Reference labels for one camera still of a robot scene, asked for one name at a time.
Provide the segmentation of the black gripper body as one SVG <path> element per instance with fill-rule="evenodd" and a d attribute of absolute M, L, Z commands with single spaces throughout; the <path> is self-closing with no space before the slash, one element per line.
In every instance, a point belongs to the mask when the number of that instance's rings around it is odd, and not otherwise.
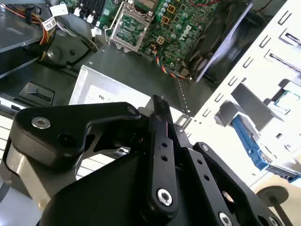
<path fill-rule="evenodd" d="M 130 154 L 58 192 L 42 226 L 209 226 L 212 213 L 172 154 Z"/>

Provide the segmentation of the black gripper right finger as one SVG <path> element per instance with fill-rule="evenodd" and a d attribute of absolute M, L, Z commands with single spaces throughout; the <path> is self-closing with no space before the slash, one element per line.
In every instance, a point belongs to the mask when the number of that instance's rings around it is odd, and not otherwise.
<path fill-rule="evenodd" d="M 162 101 L 162 225 L 279 226 L 281 220 L 203 142 L 192 145 Z"/>

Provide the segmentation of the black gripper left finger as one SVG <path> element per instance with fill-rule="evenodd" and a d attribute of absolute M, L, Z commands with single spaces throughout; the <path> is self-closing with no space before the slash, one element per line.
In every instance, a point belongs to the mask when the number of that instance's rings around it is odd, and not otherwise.
<path fill-rule="evenodd" d="M 4 165 L 45 203 L 65 187 L 130 154 L 160 154 L 162 101 L 147 112 L 126 102 L 25 108 L 12 123 Z"/>

